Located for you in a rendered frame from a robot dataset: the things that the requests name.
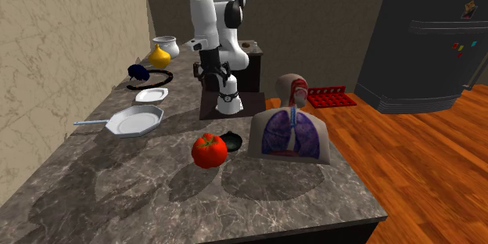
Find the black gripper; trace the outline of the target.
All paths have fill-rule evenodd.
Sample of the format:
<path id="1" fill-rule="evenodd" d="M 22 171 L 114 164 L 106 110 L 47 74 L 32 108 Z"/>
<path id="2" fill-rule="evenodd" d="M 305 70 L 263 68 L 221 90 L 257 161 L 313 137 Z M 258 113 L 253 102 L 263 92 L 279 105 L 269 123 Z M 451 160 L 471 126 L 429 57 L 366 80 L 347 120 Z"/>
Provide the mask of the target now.
<path id="1" fill-rule="evenodd" d="M 218 74 L 222 83 L 226 84 L 231 76 L 231 70 L 228 62 L 221 64 L 219 48 L 199 51 L 200 63 L 193 63 L 193 75 L 198 79 L 201 85 L 204 85 L 205 74 Z"/>

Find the white ceramic pot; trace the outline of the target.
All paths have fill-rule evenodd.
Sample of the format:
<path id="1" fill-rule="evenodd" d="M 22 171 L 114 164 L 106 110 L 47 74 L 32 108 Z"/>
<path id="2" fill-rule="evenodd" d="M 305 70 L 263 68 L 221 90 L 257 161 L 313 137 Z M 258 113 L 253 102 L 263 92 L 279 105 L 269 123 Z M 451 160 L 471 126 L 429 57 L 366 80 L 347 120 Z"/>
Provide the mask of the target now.
<path id="1" fill-rule="evenodd" d="M 176 40 L 176 37 L 173 36 L 160 36 L 155 37 L 152 41 L 155 45 L 158 45 L 161 50 L 167 52 L 171 59 L 174 59 L 178 57 L 180 52 Z"/>

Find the yellow onion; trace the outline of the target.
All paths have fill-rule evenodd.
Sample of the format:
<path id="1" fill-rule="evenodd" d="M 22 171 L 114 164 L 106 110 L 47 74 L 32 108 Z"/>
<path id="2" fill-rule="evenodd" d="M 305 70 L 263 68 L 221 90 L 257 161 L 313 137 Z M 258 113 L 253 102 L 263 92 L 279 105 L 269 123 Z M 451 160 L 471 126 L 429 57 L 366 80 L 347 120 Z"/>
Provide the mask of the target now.
<path id="1" fill-rule="evenodd" d="M 152 66 L 156 68 L 165 68 L 171 61 L 170 54 L 160 48 L 158 44 L 155 44 L 154 50 L 149 54 L 148 61 Z"/>

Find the small white plate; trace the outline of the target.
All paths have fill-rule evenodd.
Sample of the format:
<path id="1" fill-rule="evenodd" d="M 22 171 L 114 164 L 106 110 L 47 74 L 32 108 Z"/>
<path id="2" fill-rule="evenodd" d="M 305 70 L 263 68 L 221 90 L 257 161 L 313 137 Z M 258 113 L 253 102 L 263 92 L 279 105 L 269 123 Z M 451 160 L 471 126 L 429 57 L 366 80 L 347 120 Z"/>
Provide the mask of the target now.
<path id="1" fill-rule="evenodd" d="M 136 97 L 136 102 L 157 102 L 164 100 L 168 95 L 167 88 L 148 88 L 140 91 Z"/>

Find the dark blue lumpy object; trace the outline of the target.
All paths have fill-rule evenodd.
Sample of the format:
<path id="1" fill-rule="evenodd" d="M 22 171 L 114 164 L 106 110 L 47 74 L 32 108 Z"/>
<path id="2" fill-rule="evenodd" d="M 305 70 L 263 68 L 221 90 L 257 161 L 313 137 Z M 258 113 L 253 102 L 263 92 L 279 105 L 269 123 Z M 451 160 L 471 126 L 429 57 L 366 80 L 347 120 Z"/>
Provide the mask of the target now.
<path id="1" fill-rule="evenodd" d="M 147 81 L 150 78 L 149 71 L 140 64 L 133 64 L 127 68 L 130 80 L 135 78 L 137 81 Z"/>

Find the small black bowl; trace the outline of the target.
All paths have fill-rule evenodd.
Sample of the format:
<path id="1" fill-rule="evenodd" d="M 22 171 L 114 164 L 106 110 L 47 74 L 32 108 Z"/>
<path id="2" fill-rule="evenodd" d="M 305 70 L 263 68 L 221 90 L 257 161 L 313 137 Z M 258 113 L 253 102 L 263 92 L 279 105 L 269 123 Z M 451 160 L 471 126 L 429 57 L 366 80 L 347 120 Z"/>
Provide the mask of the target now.
<path id="1" fill-rule="evenodd" d="M 241 136 L 232 131 L 228 131 L 227 133 L 221 135 L 220 138 L 225 143 L 229 153 L 238 151 L 242 146 Z"/>

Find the red tomato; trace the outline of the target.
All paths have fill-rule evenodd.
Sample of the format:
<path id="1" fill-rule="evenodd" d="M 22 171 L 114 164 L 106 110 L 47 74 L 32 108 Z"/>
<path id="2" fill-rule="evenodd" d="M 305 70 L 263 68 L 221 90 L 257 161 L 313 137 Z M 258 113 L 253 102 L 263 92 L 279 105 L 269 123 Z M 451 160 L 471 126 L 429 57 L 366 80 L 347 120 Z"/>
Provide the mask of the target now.
<path id="1" fill-rule="evenodd" d="M 228 149 L 221 137 L 205 133 L 196 139 L 191 155 L 195 165 L 209 169 L 219 167 L 226 160 Z"/>

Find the white frying pan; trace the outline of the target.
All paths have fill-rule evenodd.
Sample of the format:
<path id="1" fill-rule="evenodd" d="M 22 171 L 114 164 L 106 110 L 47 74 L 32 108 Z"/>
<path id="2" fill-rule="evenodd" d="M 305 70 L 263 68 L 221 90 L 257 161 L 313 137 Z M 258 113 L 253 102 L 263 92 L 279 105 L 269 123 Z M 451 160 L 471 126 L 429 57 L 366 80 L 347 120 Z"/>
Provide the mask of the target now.
<path id="1" fill-rule="evenodd" d="M 105 124 L 120 138 L 143 136 L 156 128 L 163 119 L 163 110 L 154 105 L 131 106 L 113 114 L 108 120 L 74 122 L 74 125 Z"/>

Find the anatomical torso model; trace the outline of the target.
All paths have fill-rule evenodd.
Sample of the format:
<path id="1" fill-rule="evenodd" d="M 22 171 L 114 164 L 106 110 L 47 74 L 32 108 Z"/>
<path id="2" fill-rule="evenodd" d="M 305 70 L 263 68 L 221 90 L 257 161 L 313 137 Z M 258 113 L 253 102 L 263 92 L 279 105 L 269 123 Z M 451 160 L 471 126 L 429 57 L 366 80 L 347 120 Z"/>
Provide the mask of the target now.
<path id="1" fill-rule="evenodd" d="M 253 116 L 248 155 L 329 165 L 331 153 L 325 122 L 301 110 L 307 102 L 306 80 L 298 74 L 285 74 L 276 80 L 275 90 L 280 106 Z"/>

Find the red tray with holes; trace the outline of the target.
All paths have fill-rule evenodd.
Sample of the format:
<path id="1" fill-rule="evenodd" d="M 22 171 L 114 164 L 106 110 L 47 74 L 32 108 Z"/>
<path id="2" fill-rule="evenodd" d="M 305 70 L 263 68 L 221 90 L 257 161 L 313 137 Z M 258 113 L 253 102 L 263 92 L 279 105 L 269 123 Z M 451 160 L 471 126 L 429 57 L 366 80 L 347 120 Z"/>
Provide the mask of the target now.
<path id="1" fill-rule="evenodd" d="M 315 109 L 355 106 L 345 89 L 345 86 L 309 88 L 307 100 Z"/>

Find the black refrigerator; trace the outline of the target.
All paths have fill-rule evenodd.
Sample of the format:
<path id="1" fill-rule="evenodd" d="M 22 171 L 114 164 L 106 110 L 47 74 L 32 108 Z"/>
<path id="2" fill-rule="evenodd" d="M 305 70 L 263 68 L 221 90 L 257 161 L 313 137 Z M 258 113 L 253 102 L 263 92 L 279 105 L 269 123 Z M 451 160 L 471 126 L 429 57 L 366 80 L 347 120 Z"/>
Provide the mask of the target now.
<path id="1" fill-rule="evenodd" d="M 449 109 L 488 53 L 488 0 L 383 0 L 354 89 L 380 113 Z"/>

